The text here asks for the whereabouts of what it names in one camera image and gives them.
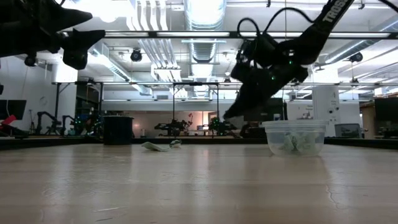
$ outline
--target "black bin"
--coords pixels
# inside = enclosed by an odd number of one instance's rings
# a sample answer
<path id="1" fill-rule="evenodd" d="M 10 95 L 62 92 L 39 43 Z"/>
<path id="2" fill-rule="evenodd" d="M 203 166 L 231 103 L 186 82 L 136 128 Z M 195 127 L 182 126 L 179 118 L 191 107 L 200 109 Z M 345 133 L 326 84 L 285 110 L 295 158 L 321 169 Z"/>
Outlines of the black bin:
<path id="1" fill-rule="evenodd" d="M 104 144 L 128 145 L 132 138 L 132 117 L 106 116 L 104 117 Z"/>

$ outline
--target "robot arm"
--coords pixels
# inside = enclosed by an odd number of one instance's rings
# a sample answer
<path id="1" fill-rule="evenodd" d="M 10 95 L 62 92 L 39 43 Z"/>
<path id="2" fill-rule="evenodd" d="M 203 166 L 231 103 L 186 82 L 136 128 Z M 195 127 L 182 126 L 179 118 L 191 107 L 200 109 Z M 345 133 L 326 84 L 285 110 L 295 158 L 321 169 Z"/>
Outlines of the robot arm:
<path id="1" fill-rule="evenodd" d="M 379 0 L 398 12 L 398 8 L 387 0 Z M 246 40 L 236 56 L 237 63 L 231 71 L 231 77 L 242 82 L 235 102 L 224 114 L 224 119 L 242 116 L 246 110 L 265 105 L 289 82 L 304 82 L 308 77 L 307 65 L 314 63 L 333 28 L 343 17 L 354 0 L 329 0 L 320 15 L 312 21 L 302 11 L 286 7 L 279 10 L 262 34 L 257 24 L 250 18 L 257 30 L 254 40 Z M 285 10 L 296 11 L 312 23 L 300 37 L 284 42 L 276 42 L 269 34 L 268 27 L 278 14 Z"/>

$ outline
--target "ceiling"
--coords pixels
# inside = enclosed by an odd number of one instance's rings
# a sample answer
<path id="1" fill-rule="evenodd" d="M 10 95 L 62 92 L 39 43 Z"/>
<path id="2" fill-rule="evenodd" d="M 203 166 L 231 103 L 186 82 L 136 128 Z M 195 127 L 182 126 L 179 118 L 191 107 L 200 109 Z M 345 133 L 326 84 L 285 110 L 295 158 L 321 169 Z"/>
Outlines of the ceiling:
<path id="1" fill-rule="evenodd" d="M 93 29 L 104 29 L 104 30 L 129 30 L 126 25 L 126 16 L 129 11 L 118 10 L 117 7 L 122 7 L 123 2 L 127 3 L 126 0 L 109 0 L 111 1 L 108 5 L 109 14 L 120 16 L 114 22 L 103 22 L 99 17 L 94 17 L 92 20 L 76 26 L 78 30 L 93 30 Z M 191 1 L 203 1 L 208 2 L 209 0 L 191 0 Z M 253 18 L 260 29 L 265 28 L 271 17 L 284 5 L 287 6 L 299 6 L 303 9 L 306 14 L 312 19 L 320 13 L 322 5 L 327 0 L 289 0 L 284 1 L 272 1 L 271 7 L 266 7 L 266 1 L 245 1 L 245 0 L 227 0 L 227 8 L 224 16 L 223 30 L 234 31 L 240 19 L 244 17 Z M 147 21 L 149 23 L 150 7 L 148 3 Z M 368 32 L 373 27 L 380 23 L 388 20 L 389 18 L 396 16 L 396 13 L 392 9 L 386 8 L 385 5 L 377 1 L 366 1 L 365 8 L 358 9 L 360 1 L 355 1 L 352 8 L 344 15 L 342 20 L 339 21 L 335 27 L 334 32 L 345 31 L 345 32 Z M 166 1 L 166 21 L 167 26 L 170 30 L 186 30 L 185 15 L 183 9 L 182 0 L 167 0 Z M 304 31 L 310 24 L 299 14 L 288 11 L 286 14 L 280 14 L 277 19 L 272 23 L 270 31 Z M 243 23 L 241 30 L 254 30 L 254 27 L 250 23 Z M 189 54 L 188 44 L 181 43 L 181 39 L 172 39 L 172 47 L 174 50 L 175 58 L 178 65 L 181 68 L 181 77 L 187 77 L 191 73 L 191 57 Z M 225 44 L 219 44 L 216 53 L 215 66 L 213 68 L 213 76 L 225 77 L 226 72 L 230 72 L 234 66 L 234 55 L 236 50 L 241 44 L 240 39 L 225 39 Z M 330 54 L 352 40 L 328 40 L 325 44 L 321 56 Z M 130 54 L 133 48 L 140 48 L 138 39 L 104 39 L 103 42 L 109 47 L 109 56 L 118 63 L 125 71 L 134 77 L 137 81 L 152 81 L 153 78 L 149 72 L 151 70 L 151 61 L 142 50 L 143 59 L 141 62 L 132 62 L 130 60 Z M 357 77 L 364 73 L 372 73 L 380 70 L 381 68 L 398 62 L 398 51 L 396 40 L 382 40 L 364 50 L 361 53 L 364 56 L 362 62 L 351 64 L 350 62 L 340 61 L 332 65 L 327 65 L 325 69 L 338 69 L 340 81 L 348 81 L 352 76 Z M 397 69 L 394 66 L 390 66 L 386 72 L 381 72 L 378 75 L 362 80 L 362 82 L 380 82 L 387 80 L 388 78 L 398 77 Z M 85 70 L 79 71 L 80 76 L 93 77 L 97 81 L 114 81 L 114 74 L 100 63 L 96 63 L 89 60 L 88 66 Z"/>

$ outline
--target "plastic container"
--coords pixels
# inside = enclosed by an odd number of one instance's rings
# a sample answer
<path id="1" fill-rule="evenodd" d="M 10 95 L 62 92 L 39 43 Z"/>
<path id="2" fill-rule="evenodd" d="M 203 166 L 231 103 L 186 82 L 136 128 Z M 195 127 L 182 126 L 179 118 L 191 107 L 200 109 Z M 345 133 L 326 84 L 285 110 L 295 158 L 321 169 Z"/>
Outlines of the plastic container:
<path id="1" fill-rule="evenodd" d="M 277 156 L 316 156 L 322 150 L 328 121 L 267 121 L 268 146 Z"/>

